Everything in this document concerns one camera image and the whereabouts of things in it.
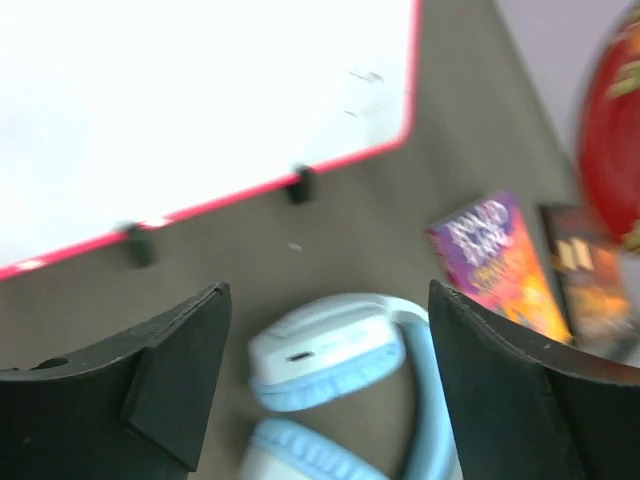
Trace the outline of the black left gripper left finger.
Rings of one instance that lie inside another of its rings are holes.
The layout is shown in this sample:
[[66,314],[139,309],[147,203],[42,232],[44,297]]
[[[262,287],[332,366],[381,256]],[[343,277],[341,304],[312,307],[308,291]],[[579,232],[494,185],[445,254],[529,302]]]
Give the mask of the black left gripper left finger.
[[218,283],[80,350],[3,370],[2,477],[188,477],[230,323],[230,288]]

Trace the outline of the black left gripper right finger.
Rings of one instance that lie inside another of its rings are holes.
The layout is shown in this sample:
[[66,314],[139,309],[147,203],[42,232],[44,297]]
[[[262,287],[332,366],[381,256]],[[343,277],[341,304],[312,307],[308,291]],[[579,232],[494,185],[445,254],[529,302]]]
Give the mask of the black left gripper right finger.
[[428,313],[466,479],[636,479],[639,370],[433,280]]

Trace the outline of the red floral plate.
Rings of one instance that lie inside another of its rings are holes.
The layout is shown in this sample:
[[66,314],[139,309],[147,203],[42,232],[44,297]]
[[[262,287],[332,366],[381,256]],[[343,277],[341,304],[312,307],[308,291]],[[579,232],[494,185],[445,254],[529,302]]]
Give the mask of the red floral plate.
[[578,123],[576,160],[585,202],[614,244],[639,252],[639,3],[612,32]]

